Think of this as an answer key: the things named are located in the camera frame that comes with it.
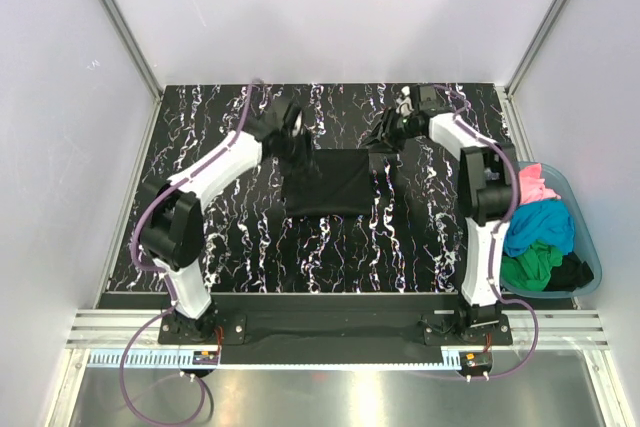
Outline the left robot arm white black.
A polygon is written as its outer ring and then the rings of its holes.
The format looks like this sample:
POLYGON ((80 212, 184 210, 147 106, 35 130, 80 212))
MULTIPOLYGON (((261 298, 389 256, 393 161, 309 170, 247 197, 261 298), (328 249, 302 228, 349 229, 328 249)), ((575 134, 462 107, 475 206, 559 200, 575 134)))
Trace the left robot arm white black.
POLYGON ((257 117, 242 109, 238 126, 185 170, 144 184, 153 195, 134 228, 130 255, 136 268, 156 273, 170 296, 171 313, 195 341, 216 336, 214 301, 199 258, 205 249, 204 216, 226 187, 275 158, 287 173, 313 166, 311 134, 303 108, 275 99, 257 117))

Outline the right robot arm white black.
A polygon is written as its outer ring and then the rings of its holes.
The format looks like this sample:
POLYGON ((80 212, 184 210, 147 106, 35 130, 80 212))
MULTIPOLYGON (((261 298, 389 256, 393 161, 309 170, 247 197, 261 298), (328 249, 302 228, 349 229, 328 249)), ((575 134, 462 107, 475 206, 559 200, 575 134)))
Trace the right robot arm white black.
POLYGON ((462 109, 446 105, 445 92, 438 84, 402 87, 364 145, 376 153, 398 153, 408 140, 425 137, 459 162, 457 199, 467 225, 466 270, 459 307, 441 335, 485 343, 500 329, 501 251, 520 201, 515 148, 472 128, 462 109))

